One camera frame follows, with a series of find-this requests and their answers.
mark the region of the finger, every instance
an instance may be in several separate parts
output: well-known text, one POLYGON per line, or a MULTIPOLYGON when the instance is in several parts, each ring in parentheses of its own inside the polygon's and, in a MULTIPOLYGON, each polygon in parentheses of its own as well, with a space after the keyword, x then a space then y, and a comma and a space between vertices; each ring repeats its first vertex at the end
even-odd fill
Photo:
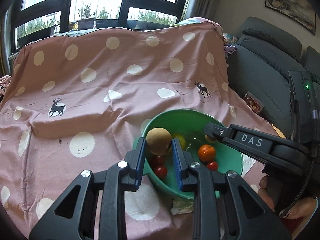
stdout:
POLYGON ((263 188, 259 189, 258 195, 262 200, 271 208, 273 211, 275 210, 275 204, 273 203, 272 199, 269 197, 267 191, 263 188))
POLYGON ((297 203, 284 215, 284 218, 294 220, 300 217, 309 217, 316 208, 316 200, 306 197, 297 201, 297 203))
POLYGON ((260 188, 266 188, 268 186, 268 179, 269 179, 269 176, 262 177, 259 183, 260 188))

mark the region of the metal screw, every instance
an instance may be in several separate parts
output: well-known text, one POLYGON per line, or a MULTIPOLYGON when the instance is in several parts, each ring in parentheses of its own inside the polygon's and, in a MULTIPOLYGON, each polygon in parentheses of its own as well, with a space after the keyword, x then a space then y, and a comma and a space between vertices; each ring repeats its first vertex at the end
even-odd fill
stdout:
POLYGON ((228 171, 228 172, 227 172, 227 175, 228 175, 229 177, 234 178, 234 177, 237 176, 237 173, 236 173, 235 171, 228 171))
POLYGON ((118 167, 119 167, 119 168, 125 168, 127 165, 128 165, 128 163, 125 162, 125 161, 120 161, 120 162, 118 162, 118 167))
POLYGON ((190 164, 190 166, 191 166, 192 168, 196 169, 196 168, 199 168, 199 167, 200 167, 200 163, 198 163, 198 162, 193 162, 193 163, 190 164))
POLYGON ((84 177, 84 178, 87 178, 91 175, 91 171, 88 171, 88 170, 84 170, 81 172, 81 176, 84 177))

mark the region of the red tomato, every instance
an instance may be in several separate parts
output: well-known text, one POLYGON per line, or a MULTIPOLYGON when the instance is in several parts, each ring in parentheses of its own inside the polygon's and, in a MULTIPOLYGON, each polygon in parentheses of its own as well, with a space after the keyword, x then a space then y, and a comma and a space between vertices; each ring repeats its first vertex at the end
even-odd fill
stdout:
POLYGON ((164 156, 153 156, 150 161, 149 164, 152 168, 157 167, 157 166, 161 166, 164 164, 164 156))
POLYGON ((208 169, 211 170, 211 171, 217 171, 217 170, 218 170, 218 164, 217 164, 217 162, 209 162, 209 163, 207 164, 207 167, 208 167, 208 169))
POLYGON ((164 179, 167 176, 168 170, 164 166, 158 166, 153 169, 153 172, 157 175, 159 179, 164 179))

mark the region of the orange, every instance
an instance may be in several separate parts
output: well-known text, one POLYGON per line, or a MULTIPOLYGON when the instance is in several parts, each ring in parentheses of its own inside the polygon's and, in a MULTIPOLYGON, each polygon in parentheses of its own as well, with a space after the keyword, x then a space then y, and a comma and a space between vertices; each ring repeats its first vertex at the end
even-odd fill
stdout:
POLYGON ((216 149, 209 144, 204 144, 199 148, 198 156, 203 162, 213 161, 216 157, 216 149))

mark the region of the fingernail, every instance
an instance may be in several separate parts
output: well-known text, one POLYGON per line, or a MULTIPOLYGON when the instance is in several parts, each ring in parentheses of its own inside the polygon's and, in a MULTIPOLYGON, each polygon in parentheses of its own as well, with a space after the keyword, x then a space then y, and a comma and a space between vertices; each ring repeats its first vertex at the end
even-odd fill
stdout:
MULTIPOLYGON (((284 212, 284 209, 281 210, 281 212, 279 213, 279 215, 281 216, 283 212, 284 212)), ((283 218, 287 218, 287 217, 290 215, 290 213, 291 213, 291 209, 287 212, 287 214, 285 214, 285 215, 283 216, 283 218)))
POLYGON ((260 182, 260 187, 262 188, 266 188, 268 186, 268 181, 266 179, 263 179, 261 182, 260 182))

